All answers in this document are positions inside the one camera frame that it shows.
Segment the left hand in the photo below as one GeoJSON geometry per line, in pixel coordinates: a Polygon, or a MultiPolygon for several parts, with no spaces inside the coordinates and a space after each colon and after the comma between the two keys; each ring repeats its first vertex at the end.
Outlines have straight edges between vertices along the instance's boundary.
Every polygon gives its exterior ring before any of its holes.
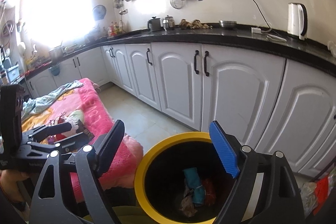
{"type": "Polygon", "coordinates": [[[26,201],[23,198],[18,182],[28,179],[30,175],[18,170],[7,169],[1,171],[1,190],[6,199],[20,212],[26,210],[26,201]]]}

